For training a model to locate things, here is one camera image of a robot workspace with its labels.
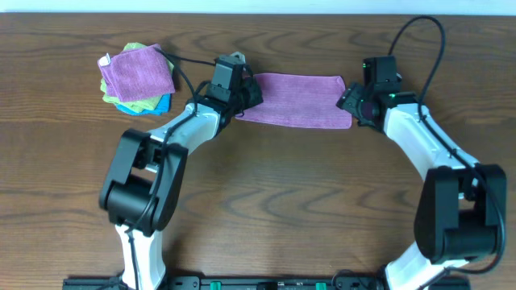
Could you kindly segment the purple microfiber cloth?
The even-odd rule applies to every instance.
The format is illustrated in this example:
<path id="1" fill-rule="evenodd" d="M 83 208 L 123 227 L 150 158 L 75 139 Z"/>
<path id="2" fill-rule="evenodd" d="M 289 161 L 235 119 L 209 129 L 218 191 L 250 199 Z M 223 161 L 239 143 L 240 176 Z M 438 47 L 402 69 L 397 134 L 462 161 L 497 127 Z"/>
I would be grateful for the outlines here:
<path id="1" fill-rule="evenodd" d="M 308 129 L 348 129 L 352 116 L 336 106 L 345 91 L 340 76 L 261 73 L 263 102 L 246 109 L 243 121 Z"/>

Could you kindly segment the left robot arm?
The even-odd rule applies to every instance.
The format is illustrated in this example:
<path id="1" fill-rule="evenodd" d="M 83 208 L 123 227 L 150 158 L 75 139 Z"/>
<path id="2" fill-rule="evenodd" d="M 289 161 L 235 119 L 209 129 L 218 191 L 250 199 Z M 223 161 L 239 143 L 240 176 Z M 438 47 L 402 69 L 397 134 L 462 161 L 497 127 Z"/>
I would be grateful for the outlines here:
<path id="1" fill-rule="evenodd" d="M 177 207 L 189 154 L 262 101 L 255 77 L 228 89 L 203 81 L 172 121 L 122 134 L 99 197 L 122 242 L 120 288 L 161 287 L 166 274 L 162 231 Z"/>

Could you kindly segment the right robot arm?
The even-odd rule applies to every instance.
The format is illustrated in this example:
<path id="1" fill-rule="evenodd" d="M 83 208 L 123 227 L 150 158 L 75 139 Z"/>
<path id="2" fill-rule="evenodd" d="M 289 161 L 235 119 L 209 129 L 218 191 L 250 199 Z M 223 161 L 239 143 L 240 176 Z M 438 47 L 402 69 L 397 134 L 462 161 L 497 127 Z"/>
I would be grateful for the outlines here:
<path id="1" fill-rule="evenodd" d="M 428 289 L 452 271 L 479 274 L 467 264 L 493 255 L 506 242 L 506 174 L 458 147 L 414 93 L 375 92 L 354 83 L 336 103 L 393 140 L 414 165 L 423 188 L 414 242 L 385 266 L 386 289 Z"/>

